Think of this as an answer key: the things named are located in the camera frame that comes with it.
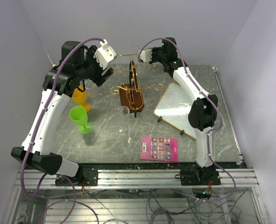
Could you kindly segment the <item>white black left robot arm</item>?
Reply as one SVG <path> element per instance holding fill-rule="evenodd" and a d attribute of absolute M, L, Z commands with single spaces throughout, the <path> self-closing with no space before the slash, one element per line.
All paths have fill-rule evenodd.
<path fill-rule="evenodd" d="M 60 117 L 74 90 L 90 79 L 101 86 L 112 74 L 108 64 L 116 58 L 106 40 L 100 46 L 85 46 L 84 42 L 67 41 L 62 45 L 58 66 L 45 76 L 42 98 L 33 125 L 20 147 L 14 147 L 11 156 L 25 167 L 49 175 L 65 175 L 72 185 L 83 181 L 79 164 L 51 152 L 52 141 Z"/>

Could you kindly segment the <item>orange plastic goblet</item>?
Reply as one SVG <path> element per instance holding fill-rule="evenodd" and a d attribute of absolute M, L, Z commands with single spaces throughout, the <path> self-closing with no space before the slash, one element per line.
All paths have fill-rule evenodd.
<path fill-rule="evenodd" d="M 86 112 L 89 112 L 91 110 L 91 105 L 86 102 L 87 94 L 85 92 L 85 87 L 83 87 L 82 85 L 80 85 L 74 90 L 71 98 L 75 103 L 84 107 Z"/>

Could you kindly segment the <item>clear tall champagne flute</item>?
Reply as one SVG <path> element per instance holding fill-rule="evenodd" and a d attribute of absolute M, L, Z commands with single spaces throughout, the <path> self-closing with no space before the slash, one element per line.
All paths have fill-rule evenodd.
<path fill-rule="evenodd" d="M 129 134 L 129 114 L 130 110 L 127 106 L 120 106 L 118 108 L 119 118 L 118 121 L 120 122 L 119 133 L 122 135 Z"/>

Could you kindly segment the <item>green plastic goblet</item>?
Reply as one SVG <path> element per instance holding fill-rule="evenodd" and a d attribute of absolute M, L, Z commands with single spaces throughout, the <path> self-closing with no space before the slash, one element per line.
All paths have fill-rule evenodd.
<path fill-rule="evenodd" d="M 88 134 L 92 130 L 92 125 L 88 122 L 88 115 L 84 107 L 75 106 L 69 111 L 69 117 L 78 126 L 81 134 Z"/>

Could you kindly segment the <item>gold framed mirror tray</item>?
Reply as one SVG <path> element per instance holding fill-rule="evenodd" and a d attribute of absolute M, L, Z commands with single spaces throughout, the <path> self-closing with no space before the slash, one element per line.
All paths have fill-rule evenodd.
<path fill-rule="evenodd" d="M 195 139 L 197 134 L 188 121 L 192 104 L 193 100 L 183 88 L 176 83 L 171 83 L 159 100 L 154 114 L 180 130 L 181 135 L 187 134 Z"/>

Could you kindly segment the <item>pink sticker card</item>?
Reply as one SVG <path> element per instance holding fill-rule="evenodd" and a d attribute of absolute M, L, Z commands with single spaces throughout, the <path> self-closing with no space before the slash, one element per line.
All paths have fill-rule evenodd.
<path fill-rule="evenodd" d="M 140 159 L 179 162 L 177 138 L 142 136 Z"/>

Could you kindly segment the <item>aluminium rail base frame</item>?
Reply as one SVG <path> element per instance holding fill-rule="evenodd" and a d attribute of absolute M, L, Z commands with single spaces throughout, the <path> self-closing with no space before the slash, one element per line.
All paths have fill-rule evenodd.
<path fill-rule="evenodd" d="M 195 164 L 94 163 L 84 180 L 25 171 L 3 218 L 5 224 L 268 224 L 256 173 L 244 161 L 221 162 L 196 179 Z"/>

